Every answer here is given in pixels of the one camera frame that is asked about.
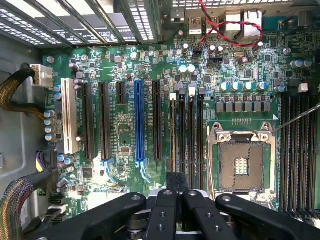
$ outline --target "motherboard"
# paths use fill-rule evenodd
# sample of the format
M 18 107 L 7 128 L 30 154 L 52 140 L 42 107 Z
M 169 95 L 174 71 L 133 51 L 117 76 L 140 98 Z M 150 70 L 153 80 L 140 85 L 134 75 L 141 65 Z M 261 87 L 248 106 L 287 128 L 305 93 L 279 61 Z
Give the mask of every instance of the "motherboard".
M 318 103 L 320 35 L 283 36 L 278 21 L 269 17 L 275 24 L 264 24 L 255 49 L 216 37 L 199 44 L 185 28 L 163 44 L 46 50 L 54 79 L 46 139 L 61 180 L 53 198 L 66 196 L 68 218 L 165 189 L 166 172 L 185 173 L 190 189 L 212 199 L 233 193 L 275 211 L 319 208 L 318 114 L 273 130 Z

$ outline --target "white pci slot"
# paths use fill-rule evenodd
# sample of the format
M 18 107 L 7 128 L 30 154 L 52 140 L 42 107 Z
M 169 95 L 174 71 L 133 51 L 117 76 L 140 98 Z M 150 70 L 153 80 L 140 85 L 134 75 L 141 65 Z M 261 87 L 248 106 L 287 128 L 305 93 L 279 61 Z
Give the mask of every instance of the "white pci slot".
M 61 79 L 62 95 L 62 122 L 64 153 L 74 154 L 78 152 L 77 137 L 77 111 L 76 111 L 76 91 L 74 90 L 74 80 L 70 78 Z

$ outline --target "black pcie slot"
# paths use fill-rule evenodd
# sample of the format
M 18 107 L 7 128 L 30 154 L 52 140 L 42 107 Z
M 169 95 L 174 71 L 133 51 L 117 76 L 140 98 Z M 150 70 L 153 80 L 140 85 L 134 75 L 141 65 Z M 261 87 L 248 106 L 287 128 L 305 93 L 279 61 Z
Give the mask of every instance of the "black pcie slot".
M 309 107 L 313 108 L 319 102 L 318 96 L 311 96 Z M 317 149 L 317 133 L 318 133 L 318 111 L 314 111 L 309 115 L 309 146 L 308 146 L 308 179 L 307 179 L 307 210 L 315 209 L 315 191 L 316 191 L 316 149 Z
M 197 108 L 197 179 L 198 189 L 204 189 L 204 100 L 205 96 L 198 95 Z
M 180 173 L 186 172 L 186 96 L 185 93 L 179 94 L 179 132 L 180 132 L 180 144 L 179 144 L 179 162 Z
M 94 123 L 92 106 L 92 85 L 82 85 L 82 122 L 85 159 L 93 160 L 95 156 Z
M 161 83 L 160 80 L 152 82 L 153 104 L 153 148 L 154 159 L 162 159 L 162 111 L 161 111 Z
M 291 119 L 299 115 L 299 98 L 291 97 Z M 289 173 L 289 209 L 298 207 L 298 174 L 299 174 L 299 125 L 300 120 L 294 121 L 290 127 L 290 173 Z
M 177 102 L 176 98 L 170 99 L 170 131 L 171 131 L 171 172 L 177 171 Z
M 281 95 L 281 124 L 290 119 L 290 97 L 287 93 Z M 289 210 L 289 142 L 290 142 L 290 126 L 286 126 L 281 131 L 281 162 L 280 162 L 280 209 L 282 211 Z
M 309 109 L 309 97 L 302 95 L 300 97 L 300 113 L 304 113 Z M 308 129 L 310 126 L 309 115 L 300 119 L 299 126 L 299 186 L 298 186 L 298 206 L 300 210 L 305 210 L 307 207 L 307 190 L 308 190 Z
M 188 183 L 191 189 L 195 188 L 195 97 L 189 96 L 188 100 Z
M 110 129 L 110 104 L 109 84 L 99 83 L 99 107 L 100 107 L 100 147 L 101 158 L 111 159 L 111 129 Z
M 117 81 L 116 87 L 116 103 L 126 104 L 126 84 L 123 81 Z

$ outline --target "green circuit board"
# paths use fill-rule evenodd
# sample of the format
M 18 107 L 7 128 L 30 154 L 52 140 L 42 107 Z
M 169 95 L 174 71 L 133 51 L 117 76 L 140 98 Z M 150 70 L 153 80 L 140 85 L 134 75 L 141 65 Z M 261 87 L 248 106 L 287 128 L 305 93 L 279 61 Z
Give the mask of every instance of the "green circuit board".
M 166 171 L 172 171 L 172 136 L 171 136 L 171 95 L 177 90 L 184 89 L 186 97 L 186 123 L 190 119 L 194 120 L 197 126 L 197 104 L 195 114 L 189 114 L 188 109 L 188 89 L 190 86 L 196 88 L 196 94 L 200 89 L 204 89 L 203 102 L 203 126 L 201 129 L 195 127 L 194 130 L 185 126 L 185 149 L 186 161 L 188 162 L 188 136 L 194 131 L 194 136 L 199 131 L 203 131 L 203 178 L 198 176 L 198 166 L 195 166 L 193 177 L 193 188 L 200 186 L 208 190 L 208 145 L 207 131 L 211 130 L 215 123 L 221 124 L 226 131 L 257 131 L 263 123 L 268 122 L 272 128 L 281 124 L 281 101 L 279 94 L 274 91 L 274 86 L 287 86 L 290 79 L 303 79 L 305 71 L 292 70 L 290 62 L 297 59 L 306 59 L 313 55 L 313 49 L 319 35 L 317 33 L 308 34 L 309 41 L 305 41 L 306 32 L 298 32 L 294 36 L 282 37 L 281 33 L 267 32 L 264 35 L 264 46 L 259 51 L 253 52 L 251 48 L 232 47 L 229 43 L 216 38 L 208 39 L 202 48 L 199 56 L 194 56 L 193 50 L 199 42 L 199 37 L 188 36 L 177 39 L 175 36 L 163 44 L 156 45 L 135 45 L 135 46 L 106 46 L 74 49 L 48 49 L 43 56 L 44 65 L 52 67 L 54 72 L 54 83 L 60 84 L 63 78 L 74 78 L 69 69 L 69 63 L 74 61 L 79 66 L 82 81 L 91 83 L 92 91 L 92 112 L 93 112 L 93 141 L 94 159 L 87 160 L 83 142 L 79 142 L 79 151 L 73 154 L 75 162 L 74 170 L 66 168 L 60 171 L 60 178 L 68 180 L 68 187 L 64 194 L 67 197 L 68 215 L 74 217 L 84 211 L 91 209 L 101 203 L 110 201 L 128 192 L 138 192 L 148 196 L 153 189 L 166 187 Z M 186 54 L 182 52 L 184 43 L 189 43 L 190 48 Z M 209 45 L 221 46 L 223 53 L 219 56 L 223 58 L 222 64 L 208 65 L 207 50 Z M 292 53 L 284 55 L 283 49 L 290 47 Z M 137 53 L 137 58 L 131 57 L 132 53 Z M 249 63 L 239 65 L 239 58 L 236 53 L 243 53 L 249 58 Z M 54 63 L 49 64 L 47 57 L 54 57 Z M 181 73 L 179 68 L 193 65 L 195 71 Z M 316 69 L 309 71 L 309 77 L 317 74 Z M 136 122 L 135 122 L 135 81 L 143 82 L 143 127 L 144 127 L 144 148 L 145 148 L 145 168 L 146 175 L 143 178 L 141 169 L 136 165 Z M 161 159 L 154 158 L 154 116 L 153 116 L 153 81 L 160 82 L 161 99 Z M 124 83 L 124 103 L 119 104 L 117 98 L 117 82 Z M 230 89 L 222 91 L 221 84 L 228 83 L 229 86 L 239 82 L 243 86 L 247 82 L 253 83 L 253 89 L 238 91 Z M 267 84 L 265 90 L 257 90 L 257 84 L 264 82 Z M 109 107 L 110 107 L 110 146 L 112 162 L 110 169 L 106 173 L 105 166 L 101 164 L 101 111 L 99 83 L 108 83 Z M 76 116 L 77 130 L 79 135 L 83 134 L 83 102 L 81 91 L 77 91 Z M 55 92 L 46 91 L 46 108 L 57 112 Z M 179 104 L 179 93 L 177 96 L 177 106 Z M 245 103 L 250 102 L 252 109 L 246 111 Z M 235 103 L 240 103 L 240 110 L 235 108 Z M 176 171 L 180 171 L 181 162 L 179 157 L 181 137 L 180 110 L 176 115 L 176 138 L 177 138 L 177 159 L 175 162 Z M 63 124 L 61 118 L 57 119 L 57 133 L 63 135 Z M 268 202 L 271 209 L 277 210 L 279 207 L 279 178 L 280 178 L 280 132 L 275 135 L 276 152 L 274 170 L 271 166 L 271 147 L 269 144 L 261 144 L 262 162 L 261 166 L 263 182 L 262 189 L 268 189 L 271 172 L 274 173 L 274 198 Z M 199 145 L 199 139 L 194 137 L 194 146 Z M 218 193 L 228 192 L 221 187 L 221 151 L 220 145 L 213 146 L 213 173 L 212 180 L 214 189 Z

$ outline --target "red and black wire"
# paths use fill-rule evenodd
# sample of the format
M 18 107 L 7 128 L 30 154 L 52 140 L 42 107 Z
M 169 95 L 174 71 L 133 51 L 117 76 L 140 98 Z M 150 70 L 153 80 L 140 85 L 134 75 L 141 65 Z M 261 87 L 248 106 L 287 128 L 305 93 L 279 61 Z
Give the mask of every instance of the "red and black wire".
M 257 45 L 259 42 L 262 42 L 263 40 L 263 37 L 264 37 L 264 34 L 263 34 L 263 30 L 262 30 L 262 27 L 260 25 L 257 25 L 255 23 L 251 23 L 251 22 L 248 22 L 248 21 L 224 21 L 224 22 L 221 22 L 219 24 L 215 24 L 214 22 L 212 22 L 211 20 L 211 17 L 210 15 L 207 13 L 207 7 L 205 6 L 203 0 L 199 0 L 199 3 L 201 4 L 201 9 L 203 11 L 203 13 L 205 14 L 205 19 L 207 20 L 207 22 L 212 26 L 212 29 L 205 35 L 201 38 L 200 40 L 200 44 L 202 44 L 204 42 L 204 40 L 210 36 L 210 34 L 213 32 L 213 31 L 216 31 L 218 36 L 221 37 L 222 39 L 226 40 L 227 42 L 231 43 L 233 46 L 236 46 L 236 47 L 253 47 L 255 45 Z M 259 39 L 257 39 L 256 41 L 254 41 L 253 43 L 249 43 L 249 44 L 246 44 L 246 43 L 239 43 L 237 41 L 234 41 L 234 40 L 231 40 L 229 37 L 225 36 L 220 30 L 219 30 L 219 27 L 222 26 L 222 25 L 226 25 L 226 24 L 240 24 L 240 25 L 251 25 L 255 28 L 258 29 L 258 31 L 260 32 L 260 37 Z

